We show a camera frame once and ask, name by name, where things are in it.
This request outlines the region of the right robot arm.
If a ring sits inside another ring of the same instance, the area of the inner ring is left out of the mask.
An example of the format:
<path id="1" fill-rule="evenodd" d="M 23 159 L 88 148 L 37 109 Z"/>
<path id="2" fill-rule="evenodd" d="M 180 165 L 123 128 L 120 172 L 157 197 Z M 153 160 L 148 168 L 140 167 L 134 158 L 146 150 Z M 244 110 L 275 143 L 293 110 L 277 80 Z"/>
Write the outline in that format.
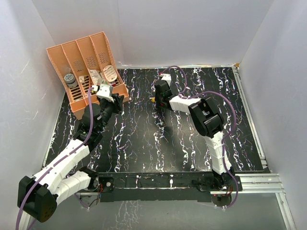
<path id="1" fill-rule="evenodd" d="M 185 99 L 173 94 L 166 80 L 159 80 L 154 87 L 157 106 L 191 116 L 197 132 L 204 137 L 209 149 L 214 186 L 225 190 L 230 186 L 235 172 L 225 151 L 224 118 L 218 107 L 210 97 Z"/>

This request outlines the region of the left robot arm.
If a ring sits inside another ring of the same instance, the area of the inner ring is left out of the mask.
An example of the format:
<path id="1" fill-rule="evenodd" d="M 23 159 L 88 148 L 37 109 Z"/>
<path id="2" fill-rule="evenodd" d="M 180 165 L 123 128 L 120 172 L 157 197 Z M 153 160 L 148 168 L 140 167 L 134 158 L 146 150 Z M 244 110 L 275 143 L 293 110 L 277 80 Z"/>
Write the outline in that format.
<path id="1" fill-rule="evenodd" d="M 96 171 L 84 166 L 72 176 L 68 173 L 98 145 L 111 116 L 122 111 L 123 100 L 123 95 L 115 93 L 86 106 L 67 147 L 40 172 L 20 180 L 17 206 L 21 211 L 43 223 L 71 195 L 83 189 L 94 191 L 98 188 Z"/>

